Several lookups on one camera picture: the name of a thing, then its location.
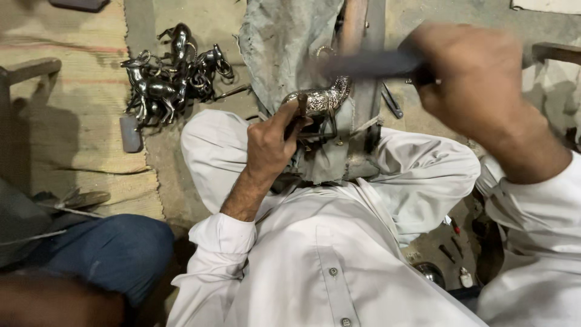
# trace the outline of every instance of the knee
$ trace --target knee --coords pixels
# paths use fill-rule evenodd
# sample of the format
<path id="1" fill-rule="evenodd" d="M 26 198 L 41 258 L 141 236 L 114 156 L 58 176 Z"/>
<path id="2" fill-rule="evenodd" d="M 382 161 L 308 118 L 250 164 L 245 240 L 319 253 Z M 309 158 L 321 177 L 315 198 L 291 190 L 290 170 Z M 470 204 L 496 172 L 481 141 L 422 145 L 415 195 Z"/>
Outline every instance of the knee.
<path id="1" fill-rule="evenodd" d="M 174 235 L 166 223 L 141 215 L 122 214 L 108 217 L 108 225 L 124 244 L 135 266 L 161 275 L 173 255 Z"/>
<path id="2" fill-rule="evenodd" d="M 474 185 L 480 176 L 480 162 L 474 151 L 454 140 L 446 139 L 445 143 L 443 152 L 449 155 L 448 161 L 454 162 L 453 166 L 458 168 L 457 173 Z"/>
<path id="3" fill-rule="evenodd" d="M 230 112 L 206 109 L 194 115 L 184 126 L 181 134 L 182 144 L 190 137 L 203 137 L 209 130 L 214 130 L 221 121 L 228 119 Z"/>

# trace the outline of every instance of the dusty floor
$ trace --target dusty floor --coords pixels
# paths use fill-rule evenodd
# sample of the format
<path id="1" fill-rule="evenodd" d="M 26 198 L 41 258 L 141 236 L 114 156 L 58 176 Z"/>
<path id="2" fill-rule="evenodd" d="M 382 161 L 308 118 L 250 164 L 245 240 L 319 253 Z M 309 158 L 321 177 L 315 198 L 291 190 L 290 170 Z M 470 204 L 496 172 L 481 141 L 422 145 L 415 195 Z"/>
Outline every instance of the dusty floor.
<path id="1" fill-rule="evenodd" d="M 578 38 L 581 35 L 581 16 L 514 11 L 509 8 L 509 0 L 387 0 L 387 2 L 386 47 L 397 45 L 415 26 L 426 19 L 508 29 L 527 43 L 549 41 L 574 44 L 579 42 Z M 218 43 L 234 67 L 236 73 L 234 84 L 225 85 L 218 81 L 215 84 L 218 93 L 248 83 L 248 73 L 233 36 L 238 33 L 242 22 L 246 9 L 244 1 L 125 0 L 125 5 L 129 30 L 127 44 L 133 55 L 144 48 L 159 54 L 167 51 L 167 48 L 163 48 L 156 41 L 155 34 L 183 22 L 191 28 L 198 42 L 199 51 L 206 51 L 212 44 Z M 401 105 L 405 117 L 396 120 L 382 108 L 386 127 L 449 137 L 463 144 L 467 143 L 464 137 L 444 127 L 421 109 L 412 86 L 394 81 L 390 82 L 390 89 Z M 187 228 L 206 218 L 209 212 L 202 204 L 182 159 L 179 136 L 185 121 L 205 108 L 232 111 L 241 117 L 257 112 L 254 95 L 241 93 L 215 103 L 196 102 L 186 117 L 178 119 L 173 125 L 161 131 L 146 131 L 148 164 L 158 172 L 164 214 L 169 221 Z M 474 273 L 474 251 L 478 252 L 478 246 L 475 246 L 470 224 L 478 214 L 475 207 L 474 199 L 467 197 L 450 213 L 462 228 L 460 243 L 465 254 L 463 260 L 459 260 L 456 248 L 450 241 L 452 229 L 446 225 L 421 236 L 404 250 L 412 263 L 431 261 L 439 266 L 444 272 L 448 289 L 460 287 L 458 270 L 461 266 Z M 458 259 L 457 264 L 452 264 L 438 250 L 440 244 L 444 244 L 454 254 Z"/>

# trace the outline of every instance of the jute mat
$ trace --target jute mat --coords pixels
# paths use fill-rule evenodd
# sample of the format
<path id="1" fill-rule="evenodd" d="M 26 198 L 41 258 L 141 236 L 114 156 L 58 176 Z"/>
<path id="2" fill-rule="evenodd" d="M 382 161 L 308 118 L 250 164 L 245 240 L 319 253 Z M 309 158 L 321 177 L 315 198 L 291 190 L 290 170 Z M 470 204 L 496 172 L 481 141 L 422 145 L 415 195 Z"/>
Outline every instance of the jute mat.
<path id="1" fill-rule="evenodd" d="M 62 61 L 55 79 L 11 87 L 12 123 L 22 126 L 15 136 L 22 147 L 1 155 L 21 166 L 2 177 L 28 194 L 108 191 L 111 200 L 96 213 L 163 219 L 157 174 L 146 165 L 145 151 L 126 154 L 121 145 L 119 117 L 130 92 L 119 66 L 128 58 L 123 0 L 112 0 L 100 13 L 54 8 L 45 0 L 5 0 L 0 32 L 1 66 L 43 57 Z"/>

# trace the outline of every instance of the wooden handle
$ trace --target wooden handle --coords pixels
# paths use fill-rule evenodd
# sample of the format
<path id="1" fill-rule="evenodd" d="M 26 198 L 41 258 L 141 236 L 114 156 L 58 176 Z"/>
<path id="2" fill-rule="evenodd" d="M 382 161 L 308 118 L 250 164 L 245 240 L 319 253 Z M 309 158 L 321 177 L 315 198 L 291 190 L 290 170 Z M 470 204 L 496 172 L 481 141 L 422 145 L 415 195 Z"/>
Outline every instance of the wooden handle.
<path id="1" fill-rule="evenodd" d="M 351 55 L 359 52 L 365 31 L 366 15 L 367 0 L 345 0 L 345 18 L 339 43 L 339 53 L 341 55 Z"/>

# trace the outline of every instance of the silver horse figurine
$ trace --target silver horse figurine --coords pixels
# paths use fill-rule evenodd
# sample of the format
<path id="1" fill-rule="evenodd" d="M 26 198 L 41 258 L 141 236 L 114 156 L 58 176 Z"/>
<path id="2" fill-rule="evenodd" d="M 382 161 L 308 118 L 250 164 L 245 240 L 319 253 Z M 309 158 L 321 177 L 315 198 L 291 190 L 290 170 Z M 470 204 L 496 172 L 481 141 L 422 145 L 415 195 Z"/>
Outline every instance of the silver horse figurine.
<path id="1" fill-rule="evenodd" d="M 335 51 L 330 47 L 321 47 L 317 50 L 316 58 L 319 58 L 321 51 L 326 51 L 334 55 Z M 287 103 L 298 97 L 300 93 L 308 96 L 306 115 L 308 117 L 327 116 L 333 128 L 334 136 L 337 135 L 337 126 L 335 123 L 335 113 L 343 104 L 350 92 L 351 80 L 348 76 L 339 76 L 327 88 L 311 88 L 309 90 L 299 90 L 290 93 L 282 103 Z"/>
<path id="2" fill-rule="evenodd" d="M 148 112 L 154 112 L 157 110 L 157 104 L 152 103 L 152 101 L 161 101 L 166 107 L 166 114 L 160 122 L 172 123 L 175 115 L 175 108 L 172 103 L 176 100 L 178 94 L 172 84 L 160 79 L 159 77 L 143 77 L 142 68 L 148 61 L 148 58 L 144 58 L 140 55 L 135 59 L 129 59 L 121 63 L 121 67 L 127 70 L 129 82 L 134 91 L 126 112 L 129 112 L 131 108 L 141 104 L 135 117 L 138 120 L 147 123 Z"/>

